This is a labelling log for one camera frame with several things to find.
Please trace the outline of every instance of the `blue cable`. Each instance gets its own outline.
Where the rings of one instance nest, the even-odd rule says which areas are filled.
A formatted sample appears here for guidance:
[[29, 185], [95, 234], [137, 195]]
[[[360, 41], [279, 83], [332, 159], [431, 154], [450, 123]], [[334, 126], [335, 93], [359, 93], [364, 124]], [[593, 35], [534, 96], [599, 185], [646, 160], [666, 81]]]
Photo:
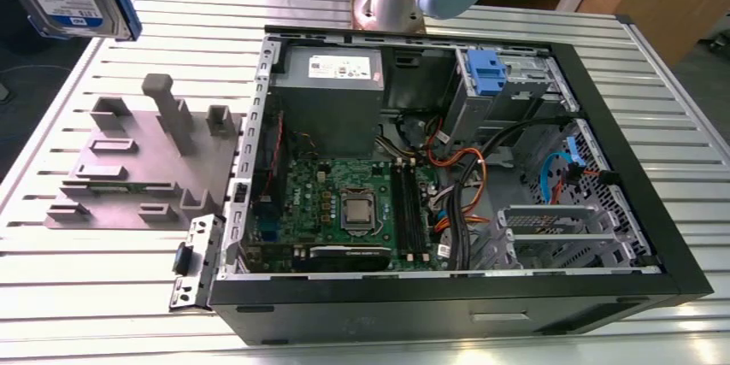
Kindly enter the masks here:
[[575, 137], [569, 136], [566, 138], [566, 143], [569, 144], [569, 153], [565, 153], [562, 151], [555, 151], [546, 157], [546, 162], [543, 162], [543, 167], [539, 170], [539, 190], [543, 194], [543, 199], [546, 200], [546, 204], [550, 203], [551, 199], [551, 192], [550, 187], [547, 186], [547, 173], [550, 173], [550, 166], [553, 165], [553, 160], [555, 157], [562, 157], [569, 164], [575, 162], [578, 166], [585, 167], [585, 160], [583, 157], [581, 157], [581, 153], [578, 152], [578, 144], [575, 141]]
[[550, 173], [550, 166], [553, 166], [553, 160], [555, 157], [562, 157], [566, 162], [573, 162], [573, 157], [569, 156], [569, 153], [565, 153], [562, 151], [555, 151], [554, 153], [550, 153], [546, 157], [546, 162], [543, 162], [543, 167], [539, 169], [539, 190], [543, 194], [543, 199], [546, 200], [546, 204], [550, 203], [550, 187], [547, 186], [547, 173]]

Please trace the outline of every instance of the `floor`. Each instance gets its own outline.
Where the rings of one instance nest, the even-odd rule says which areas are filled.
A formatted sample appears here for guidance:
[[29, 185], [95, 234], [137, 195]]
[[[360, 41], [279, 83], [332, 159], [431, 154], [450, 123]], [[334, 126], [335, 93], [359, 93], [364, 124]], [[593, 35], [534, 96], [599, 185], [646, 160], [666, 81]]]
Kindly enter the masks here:
[[[8, 10], [5, 6], [0, 4], [0, 9]], [[12, 94], [9, 101], [0, 102], [0, 180], [88, 43], [85, 39], [40, 39], [24, 14], [13, 14], [16, 27], [8, 29], [4, 24], [0, 28], [0, 84]], [[730, 141], [730, 59], [713, 55], [706, 45], [698, 44], [674, 73]]]

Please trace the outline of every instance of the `metal frame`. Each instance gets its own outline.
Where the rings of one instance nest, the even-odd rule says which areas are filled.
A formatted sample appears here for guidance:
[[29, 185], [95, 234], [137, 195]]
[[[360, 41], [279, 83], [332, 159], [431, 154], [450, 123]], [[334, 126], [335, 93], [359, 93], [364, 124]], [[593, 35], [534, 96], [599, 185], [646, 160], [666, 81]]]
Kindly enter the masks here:
[[694, 120], [702, 114], [681, 85], [670, 85], [657, 73], [650, 47], [631, 39], [629, 26], [609, 15], [474, 7], [464, 18], [427, 24], [432, 34], [575, 45], [715, 294], [651, 309], [579, 337], [286, 350], [250, 349], [215, 315], [170, 315], [170, 265], [187, 232], [57, 233], [33, 223], [44, 218], [44, 196], [57, 192], [53, 173], [65, 174], [72, 167], [75, 153], [63, 150], [80, 148], [88, 138], [91, 118], [76, 110], [91, 109], [99, 93], [123, 93], [136, 103], [127, 87], [140, 81], [141, 66], [152, 63], [176, 79], [188, 79], [176, 81], [174, 93], [190, 99], [191, 107], [216, 102], [246, 112], [255, 77], [248, 62], [258, 62], [263, 25], [347, 28], [350, 0], [136, 0], [135, 8], [145, 27], [140, 40], [92, 40], [76, 77], [68, 78], [0, 185], [5, 357], [107, 364], [133, 355], [140, 365], [162, 358], [222, 364], [291, 358], [426, 365], [504, 358], [515, 365], [730, 362], [730, 157], [711, 141], [711, 126]]

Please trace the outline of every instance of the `blue clip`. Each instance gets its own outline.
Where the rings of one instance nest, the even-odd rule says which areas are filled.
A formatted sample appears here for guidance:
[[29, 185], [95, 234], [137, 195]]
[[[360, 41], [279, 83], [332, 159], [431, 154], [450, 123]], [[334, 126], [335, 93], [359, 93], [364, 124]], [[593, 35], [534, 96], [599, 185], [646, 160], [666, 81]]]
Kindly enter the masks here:
[[567, 137], [566, 141], [569, 143], [570, 158], [573, 159], [573, 162], [577, 162], [578, 166], [585, 167], [583, 157], [581, 157], [581, 154], [578, 153], [578, 144], [575, 142], [575, 137]]

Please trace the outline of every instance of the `green motherboard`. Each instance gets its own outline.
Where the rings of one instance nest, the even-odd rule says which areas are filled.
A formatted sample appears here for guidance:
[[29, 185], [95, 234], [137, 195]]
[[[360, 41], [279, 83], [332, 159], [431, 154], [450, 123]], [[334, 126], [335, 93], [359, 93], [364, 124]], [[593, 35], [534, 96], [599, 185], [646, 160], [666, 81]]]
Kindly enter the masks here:
[[[426, 252], [418, 255], [399, 252], [403, 245], [398, 243], [392, 167], [396, 166], [390, 162], [364, 160], [291, 161], [282, 217], [276, 223], [258, 221], [263, 235], [259, 245], [264, 249], [262, 271], [296, 272], [290, 252], [298, 253], [296, 248], [302, 247], [303, 255], [303, 249], [316, 245], [388, 248], [392, 250], [388, 271], [438, 269], [424, 207], [420, 207], [418, 218], [423, 221], [420, 235]], [[418, 190], [424, 192], [426, 187], [434, 183], [434, 171], [424, 167], [414, 170]], [[350, 203], [351, 210], [344, 212], [342, 208], [347, 198], [367, 198], [368, 201]], [[356, 203], [366, 204], [366, 207], [360, 209], [358, 206], [355, 209]]]

